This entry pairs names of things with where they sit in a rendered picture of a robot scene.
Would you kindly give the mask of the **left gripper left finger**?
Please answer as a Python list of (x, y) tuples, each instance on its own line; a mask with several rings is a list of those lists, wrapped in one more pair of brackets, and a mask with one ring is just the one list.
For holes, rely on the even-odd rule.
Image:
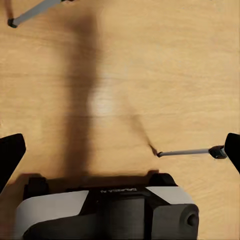
[(21, 133), (0, 138), (0, 193), (26, 152)]

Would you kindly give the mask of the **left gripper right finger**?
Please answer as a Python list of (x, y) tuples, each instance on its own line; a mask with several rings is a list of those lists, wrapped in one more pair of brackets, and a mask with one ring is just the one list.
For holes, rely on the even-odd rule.
[(224, 152), (230, 158), (236, 169), (240, 173), (240, 135), (229, 133), (227, 135)]

